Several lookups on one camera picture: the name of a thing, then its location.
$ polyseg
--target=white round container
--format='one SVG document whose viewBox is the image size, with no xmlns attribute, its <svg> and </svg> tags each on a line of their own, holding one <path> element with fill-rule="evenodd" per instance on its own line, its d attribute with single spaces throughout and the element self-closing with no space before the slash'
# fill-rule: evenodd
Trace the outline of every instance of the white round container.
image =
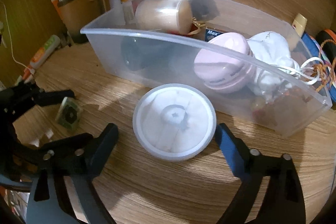
<svg viewBox="0 0 336 224">
<path fill-rule="evenodd" d="M 158 86 L 147 92 L 133 114 L 140 144 L 163 160 L 187 160 L 200 153 L 216 130 L 216 113 L 199 90 L 181 84 Z"/>
</svg>

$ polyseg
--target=pink round case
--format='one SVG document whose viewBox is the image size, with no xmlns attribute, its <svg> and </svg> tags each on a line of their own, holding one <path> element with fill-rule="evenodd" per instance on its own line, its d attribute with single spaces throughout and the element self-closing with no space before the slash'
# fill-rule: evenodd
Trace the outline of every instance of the pink round case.
<svg viewBox="0 0 336 224">
<path fill-rule="evenodd" d="M 209 43 L 253 56 L 245 37 L 239 33 L 224 33 L 211 39 Z M 255 67 L 242 60 L 201 49 L 194 60 L 194 71 L 208 88 L 221 93 L 232 93 L 251 81 Z"/>
</svg>

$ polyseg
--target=clear plastic storage bin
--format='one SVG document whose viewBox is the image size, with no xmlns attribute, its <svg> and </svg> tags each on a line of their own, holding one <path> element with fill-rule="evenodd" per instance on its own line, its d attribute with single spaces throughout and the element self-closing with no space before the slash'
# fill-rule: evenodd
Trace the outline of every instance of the clear plastic storage bin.
<svg viewBox="0 0 336 224">
<path fill-rule="evenodd" d="M 125 3 L 123 14 L 111 9 L 81 30 L 106 72 L 151 88 L 169 83 L 190 85 L 204 93 L 216 110 L 274 129 L 284 136 L 306 127 L 331 107 L 327 89 L 315 91 L 319 83 L 306 85 L 252 56 L 207 43 L 204 29 L 193 37 L 138 30 L 134 15 L 142 1 Z M 231 0 L 188 1 L 193 17 L 208 27 L 237 32 L 246 39 L 260 32 L 274 31 L 288 41 L 292 58 L 299 65 L 311 57 L 287 22 Z M 261 68 L 277 75 L 283 83 L 267 101 L 247 86 L 228 94 L 211 89 L 194 72 L 194 60 L 201 49 L 243 61 L 254 69 Z"/>
</svg>

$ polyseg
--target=cream object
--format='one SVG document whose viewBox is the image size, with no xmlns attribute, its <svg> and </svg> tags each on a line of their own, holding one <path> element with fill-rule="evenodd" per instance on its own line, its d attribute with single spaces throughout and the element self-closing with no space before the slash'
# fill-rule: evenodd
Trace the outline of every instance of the cream object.
<svg viewBox="0 0 336 224">
<path fill-rule="evenodd" d="M 302 37 L 305 31 L 306 25 L 307 25 L 307 19 L 300 13 L 297 14 L 297 16 L 295 17 L 293 21 L 292 27 L 297 32 L 299 37 Z"/>
<path fill-rule="evenodd" d="M 135 19 L 141 30 L 188 34 L 193 13 L 188 0 L 143 0 L 135 11 Z"/>
</svg>

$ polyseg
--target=cable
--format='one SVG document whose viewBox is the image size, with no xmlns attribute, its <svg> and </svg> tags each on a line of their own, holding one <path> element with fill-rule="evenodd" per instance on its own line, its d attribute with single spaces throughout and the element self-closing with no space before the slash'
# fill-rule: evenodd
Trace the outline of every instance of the cable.
<svg viewBox="0 0 336 224">
<path fill-rule="evenodd" d="M 295 76 L 295 77 L 299 77 L 299 75 L 300 75 L 300 76 L 303 76 L 304 78 L 310 80 L 310 81 L 307 81 L 307 82 L 304 81 L 304 83 L 305 83 L 306 85 L 313 85 L 313 84 L 315 84 L 315 83 L 318 82 L 318 81 L 322 81 L 322 79 L 320 78 L 321 73 L 322 73 L 322 76 L 323 76 L 324 78 L 326 77 L 325 73 L 320 72 L 319 70 L 316 70 L 316 76 L 314 76 L 314 77 L 308 76 L 308 75 L 306 75 L 306 74 L 303 73 L 303 72 L 305 72 L 306 70 L 310 70 L 310 71 L 313 71 L 313 70 L 314 70 L 313 67 L 307 67 L 307 65 L 308 65 L 310 62 L 313 62 L 313 61 L 318 61 L 319 63 L 321 63 L 322 65 L 324 65 L 324 62 L 323 62 L 322 59 L 320 59 L 320 58 L 318 58 L 318 57 L 312 57 L 312 58 L 306 60 L 306 61 L 300 66 L 300 68 L 299 68 L 298 70 L 296 70 L 295 68 L 292 68 L 292 67 L 287 67 L 287 66 L 278 66 L 278 65 L 271 65 L 271 66 L 276 67 L 276 68 L 281 69 L 281 70 L 283 70 L 283 69 L 284 69 L 284 70 L 288 70 L 288 71 L 290 71 L 289 74 L 290 74 L 290 75 L 293 75 L 293 76 Z"/>
<path fill-rule="evenodd" d="M 4 2 L 2 0 L 0 0 L 4 9 L 5 9 L 5 16 L 6 16 L 6 23 L 7 23 L 7 28 L 8 28 L 8 33 L 9 33 L 9 42 L 10 42 L 10 49 L 11 49 L 11 52 L 12 52 L 12 58 L 14 60 L 15 63 L 25 67 L 26 69 L 28 69 L 30 72 L 31 70 L 23 63 L 21 62 L 18 62 L 15 58 L 14 58 L 14 54 L 13 54 L 13 43 L 12 43 L 12 35 L 11 35 L 11 30 L 9 29 L 9 24 L 8 24 L 8 17 L 7 17 L 7 9 L 6 9 L 6 5 L 4 4 Z"/>
</svg>

